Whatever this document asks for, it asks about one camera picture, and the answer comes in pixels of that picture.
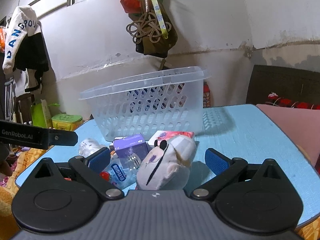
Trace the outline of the clear plastic basket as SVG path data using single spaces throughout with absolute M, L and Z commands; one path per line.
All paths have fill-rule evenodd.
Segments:
M 157 131 L 198 134 L 203 130 L 203 83 L 199 66 L 161 70 L 117 79 L 80 93 L 105 140 Z

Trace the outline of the white plush toy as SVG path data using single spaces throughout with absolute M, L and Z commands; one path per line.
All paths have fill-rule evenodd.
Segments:
M 183 189 L 189 180 L 195 155 L 195 141 L 186 135 L 155 142 L 140 164 L 136 188 L 152 191 Z

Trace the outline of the red gift box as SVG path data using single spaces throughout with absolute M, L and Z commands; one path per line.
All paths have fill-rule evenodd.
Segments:
M 203 83 L 203 108 L 210 108 L 211 101 L 210 101 L 210 88 L 206 81 Z

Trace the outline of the hanging brown bag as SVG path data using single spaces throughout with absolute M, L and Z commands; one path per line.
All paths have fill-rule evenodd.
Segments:
M 178 40 L 175 27 L 163 7 L 163 0 L 140 0 L 141 13 L 128 14 L 126 26 L 136 52 L 164 59 Z

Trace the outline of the green paper bag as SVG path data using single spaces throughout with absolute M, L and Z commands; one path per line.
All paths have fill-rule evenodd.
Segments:
M 41 99 L 39 103 L 31 106 L 32 124 L 36 127 L 52 128 L 52 116 L 49 107 L 60 107 L 58 103 L 51 103 L 48 105 L 45 99 Z

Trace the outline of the yellow green lidded box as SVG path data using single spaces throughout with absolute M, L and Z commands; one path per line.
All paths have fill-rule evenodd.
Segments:
M 63 131 L 74 131 L 82 123 L 83 119 L 80 115 L 69 115 L 60 113 L 52 117 L 53 128 Z

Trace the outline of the purple small box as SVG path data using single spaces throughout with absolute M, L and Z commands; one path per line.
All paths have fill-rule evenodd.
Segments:
M 114 150 L 120 159 L 138 157 L 142 161 L 149 153 L 148 144 L 140 133 L 113 141 Z

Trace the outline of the clear strawberry label bottle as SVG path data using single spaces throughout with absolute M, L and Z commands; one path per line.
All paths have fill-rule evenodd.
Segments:
M 141 159 L 138 155 L 118 157 L 116 153 L 111 155 L 110 163 L 100 172 L 100 176 L 123 190 L 136 182 L 136 174 L 141 165 Z

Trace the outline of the orange floral blanket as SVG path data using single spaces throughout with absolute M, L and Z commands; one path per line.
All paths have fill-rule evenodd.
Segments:
M 16 178 L 46 152 L 47 150 L 35 148 L 21 152 L 13 159 L 15 162 L 11 167 L 12 176 L 4 177 L 1 174 L 1 239 L 11 239 L 20 229 L 11 211 L 12 200 L 18 191 L 18 186 L 15 184 Z

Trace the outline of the dark wooden headboard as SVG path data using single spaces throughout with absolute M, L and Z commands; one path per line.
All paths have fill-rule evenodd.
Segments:
M 318 105 L 319 73 L 288 67 L 254 65 L 246 103 L 265 103 L 272 92 L 284 99 Z

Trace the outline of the pink pillow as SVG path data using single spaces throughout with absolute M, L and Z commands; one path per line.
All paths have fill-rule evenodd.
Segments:
M 315 166 L 319 158 L 319 110 L 258 104 Z

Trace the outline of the white plastic cup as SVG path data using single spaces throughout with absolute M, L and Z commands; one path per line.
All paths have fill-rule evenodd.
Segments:
M 87 138 L 80 142 L 79 145 L 79 155 L 87 158 L 93 153 L 97 152 L 101 148 L 105 147 L 94 139 Z

